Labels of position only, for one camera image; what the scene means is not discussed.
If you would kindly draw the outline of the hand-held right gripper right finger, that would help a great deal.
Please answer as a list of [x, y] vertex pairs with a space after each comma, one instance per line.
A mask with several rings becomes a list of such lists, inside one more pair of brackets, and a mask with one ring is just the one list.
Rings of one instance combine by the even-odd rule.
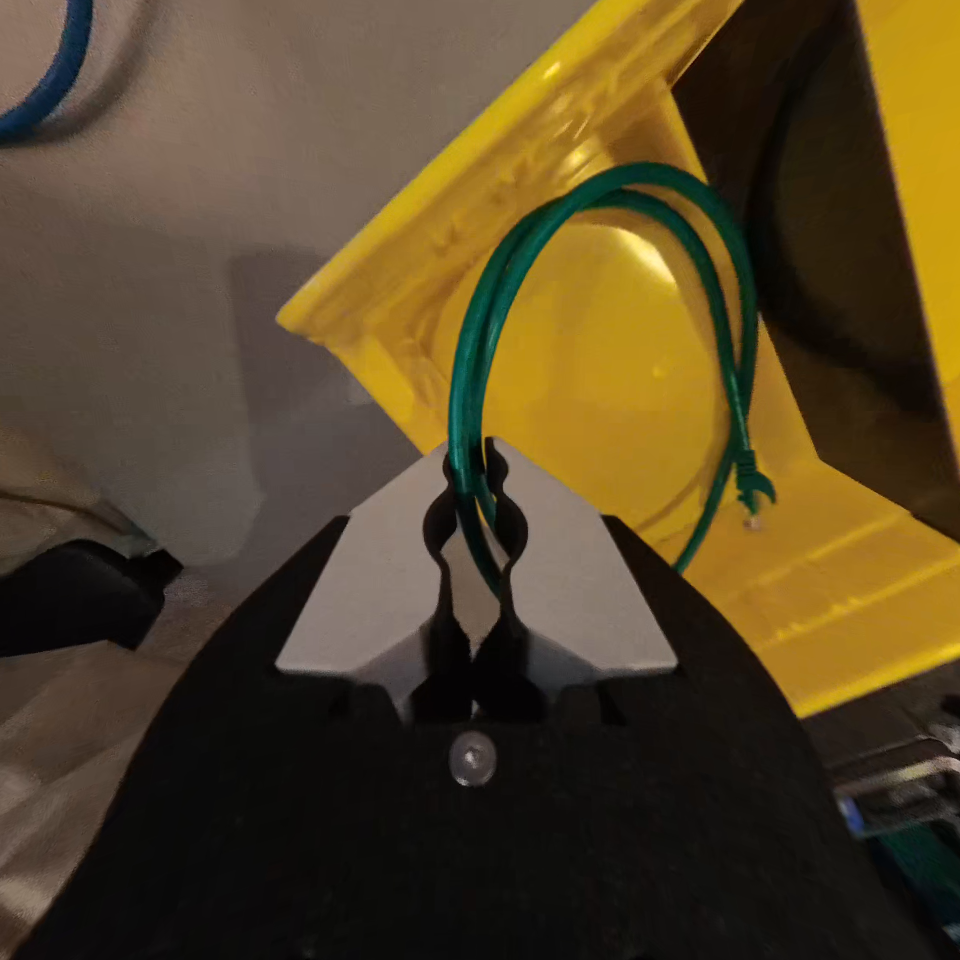
[[498, 618], [471, 666], [480, 713], [539, 722], [568, 689], [674, 672], [678, 656], [602, 514], [487, 438]]

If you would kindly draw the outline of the yellow plastic bin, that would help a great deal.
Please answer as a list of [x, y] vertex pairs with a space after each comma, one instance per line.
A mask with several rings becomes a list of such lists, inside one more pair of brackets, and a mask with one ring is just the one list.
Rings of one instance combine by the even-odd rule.
[[[674, 88], [740, 3], [596, 3], [277, 322], [336, 356], [418, 449], [436, 447], [468, 295], [523, 214], [629, 162], [675, 166], [722, 196]], [[486, 433], [669, 559], [707, 503], [730, 422], [689, 261], [650, 218], [576, 214], [521, 282], [484, 413]], [[955, 441], [958, 400], [921, 306]], [[758, 318], [750, 439], [777, 503], [761, 533], [736, 533], [729, 479], [690, 578], [798, 713], [817, 714], [958, 659], [958, 540], [819, 457], [762, 305]]]

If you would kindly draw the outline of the person's beige jacket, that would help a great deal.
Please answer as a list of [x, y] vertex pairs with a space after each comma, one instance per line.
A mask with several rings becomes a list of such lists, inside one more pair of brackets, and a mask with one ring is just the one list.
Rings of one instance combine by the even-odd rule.
[[[89, 482], [2, 424], [2, 579], [80, 539], [161, 562]], [[2, 656], [2, 958], [66, 883], [162, 701], [233, 606], [193, 569], [163, 594], [136, 650], [104, 640]]]

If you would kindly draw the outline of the black bin divider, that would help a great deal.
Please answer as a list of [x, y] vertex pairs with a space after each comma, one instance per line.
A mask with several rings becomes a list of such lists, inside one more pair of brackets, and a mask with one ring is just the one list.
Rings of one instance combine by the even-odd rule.
[[817, 454], [957, 542], [958, 455], [855, 3], [740, 3], [674, 95]]

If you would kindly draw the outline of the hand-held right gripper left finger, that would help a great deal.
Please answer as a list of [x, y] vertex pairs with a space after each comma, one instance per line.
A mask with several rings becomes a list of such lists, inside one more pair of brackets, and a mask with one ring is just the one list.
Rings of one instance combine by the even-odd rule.
[[442, 442], [350, 512], [278, 671], [381, 688], [411, 722], [416, 691], [470, 661], [450, 563], [470, 555], [447, 461]]

